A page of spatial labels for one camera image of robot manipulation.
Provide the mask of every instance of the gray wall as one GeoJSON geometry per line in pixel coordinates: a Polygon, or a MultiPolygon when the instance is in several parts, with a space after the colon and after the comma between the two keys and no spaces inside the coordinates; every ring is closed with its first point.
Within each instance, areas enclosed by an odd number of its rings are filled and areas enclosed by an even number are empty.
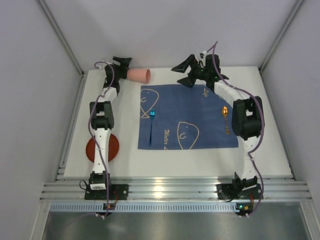
{"type": "Polygon", "coordinates": [[[46,0],[83,69],[113,55],[173,67],[219,41],[223,66],[259,66],[296,0],[46,0]]]}
{"type": "Polygon", "coordinates": [[[320,1],[307,0],[263,77],[297,176],[320,213],[320,1]]]}
{"type": "Polygon", "coordinates": [[[79,75],[34,0],[0,7],[0,239],[29,239],[79,75]]]}

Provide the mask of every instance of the metal floor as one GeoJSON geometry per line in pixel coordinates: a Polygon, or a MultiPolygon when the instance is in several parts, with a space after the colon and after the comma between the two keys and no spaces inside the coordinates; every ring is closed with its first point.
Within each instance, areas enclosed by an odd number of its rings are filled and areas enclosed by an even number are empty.
{"type": "Polygon", "coordinates": [[[250,218],[234,213],[50,212],[42,240],[309,240],[301,205],[263,203],[250,218]]]}

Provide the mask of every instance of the pink cup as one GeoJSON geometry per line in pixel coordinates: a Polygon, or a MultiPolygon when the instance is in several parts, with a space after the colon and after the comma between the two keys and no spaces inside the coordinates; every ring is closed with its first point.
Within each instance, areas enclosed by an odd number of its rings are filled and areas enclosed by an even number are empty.
{"type": "Polygon", "coordinates": [[[129,69],[126,74],[126,79],[141,84],[148,84],[150,82],[150,78],[150,69],[146,68],[129,69]]]}

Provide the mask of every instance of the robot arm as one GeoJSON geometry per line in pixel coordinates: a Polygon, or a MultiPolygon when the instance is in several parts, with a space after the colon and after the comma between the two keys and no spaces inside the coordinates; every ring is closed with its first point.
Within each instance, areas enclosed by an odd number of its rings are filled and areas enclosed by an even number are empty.
{"type": "MultiPolygon", "coordinates": [[[[261,134],[262,122],[261,116],[258,113],[258,108],[255,101],[249,98],[246,94],[239,92],[238,90],[229,87],[220,80],[220,60],[218,55],[214,55],[214,61],[217,66],[219,74],[213,65],[213,56],[208,54],[205,56],[205,65],[201,64],[201,59],[204,58],[204,54],[200,54],[200,58],[196,58],[195,55],[190,55],[184,62],[171,70],[178,73],[184,73],[188,67],[190,71],[188,76],[178,80],[177,82],[192,88],[196,80],[203,80],[206,86],[215,94],[221,96],[224,100],[232,106],[232,130],[238,139],[238,159],[236,160],[236,172],[234,173],[234,179],[232,185],[234,191],[238,195],[241,191],[245,191],[257,186],[257,176],[255,168],[252,164],[248,152],[252,150],[258,142],[258,137],[261,134]]],[[[259,105],[262,108],[261,98],[255,97],[259,105]]]]}
{"type": "MultiPolygon", "coordinates": [[[[101,97],[98,100],[97,109],[100,110],[98,113],[100,116],[103,117],[104,121],[106,120],[105,116],[109,115],[108,122],[113,122],[113,114],[112,114],[112,107],[111,103],[113,100],[117,97],[117,89],[114,87],[110,87],[109,90],[106,92],[104,97],[101,97]]],[[[110,174],[109,169],[109,161],[108,161],[108,151],[109,151],[109,139],[111,136],[111,130],[113,127],[113,124],[107,124],[107,126],[104,127],[97,127],[97,124],[94,126],[94,123],[91,122],[91,126],[96,127],[94,129],[94,136],[95,140],[97,141],[98,145],[100,146],[100,152],[102,155],[102,158],[100,156],[99,147],[97,144],[95,144],[95,150],[94,150],[94,165],[92,168],[91,175],[103,175],[105,172],[105,167],[102,163],[102,159],[104,161],[104,164],[106,165],[107,172],[110,174]]],[[[106,189],[106,182],[100,182],[100,181],[89,181],[89,185],[91,190],[105,190],[106,189]]]]}

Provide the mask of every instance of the blue fork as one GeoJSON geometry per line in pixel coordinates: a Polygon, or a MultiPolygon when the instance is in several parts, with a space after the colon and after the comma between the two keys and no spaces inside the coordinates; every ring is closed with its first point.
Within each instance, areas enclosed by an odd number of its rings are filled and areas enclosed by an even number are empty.
{"type": "Polygon", "coordinates": [[[151,146],[151,142],[152,142],[152,123],[154,121],[156,112],[154,109],[151,109],[150,111],[150,119],[151,119],[151,130],[150,130],[150,139],[149,139],[149,146],[151,146]]]}

